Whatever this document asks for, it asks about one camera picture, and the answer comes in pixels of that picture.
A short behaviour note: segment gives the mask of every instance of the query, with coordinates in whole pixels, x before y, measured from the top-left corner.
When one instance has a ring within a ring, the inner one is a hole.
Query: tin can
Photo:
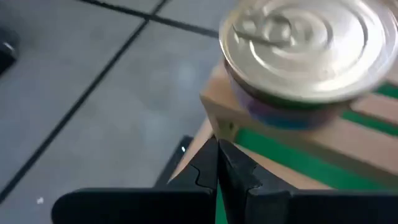
[[[376,0],[248,1],[220,29],[242,106],[267,124],[295,129],[327,122],[380,85],[397,40],[393,13]]]

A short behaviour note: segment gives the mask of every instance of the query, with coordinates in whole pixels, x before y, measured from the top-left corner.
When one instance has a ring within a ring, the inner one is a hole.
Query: wooden pallet
[[[398,86],[398,76],[392,73],[389,83]],[[233,141],[240,128],[249,128],[387,187],[398,187],[398,138],[393,135],[341,118],[314,131],[265,126],[240,107],[221,63],[213,70],[201,101],[218,138]],[[351,110],[398,126],[398,100],[393,98],[369,94]]]

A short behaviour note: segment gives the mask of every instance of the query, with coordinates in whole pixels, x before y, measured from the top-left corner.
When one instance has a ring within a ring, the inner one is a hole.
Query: pull tab
[[[292,24],[280,14],[243,16],[233,24],[233,29],[238,37],[260,44],[280,48],[292,45]]]

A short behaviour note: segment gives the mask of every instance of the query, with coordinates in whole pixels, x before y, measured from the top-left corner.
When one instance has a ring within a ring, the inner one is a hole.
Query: can lid
[[[224,56],[253,88],[306,103],[354,98],[383,81],[397,22],[377,0],[259,0],[220,30]]]

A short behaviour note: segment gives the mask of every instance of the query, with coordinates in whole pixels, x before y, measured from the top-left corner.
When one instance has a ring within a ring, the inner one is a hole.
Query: floor tile
[[[54,201],[83,187],[153,186],[204,120],[199,92],[220,56],[216,39],[150,23],[1,205],[0,223],[50,223]]]
[[[0,189],[140,21],[76,1],[0,1],[0,23],[21,37],[19,61],[0,77]]]
[[[102,0],[101,2],[138,11],[151,12],[161,0]]]
[[[159,16],[187,24],[218,30],[221,21],[239,0],[171,0]]]

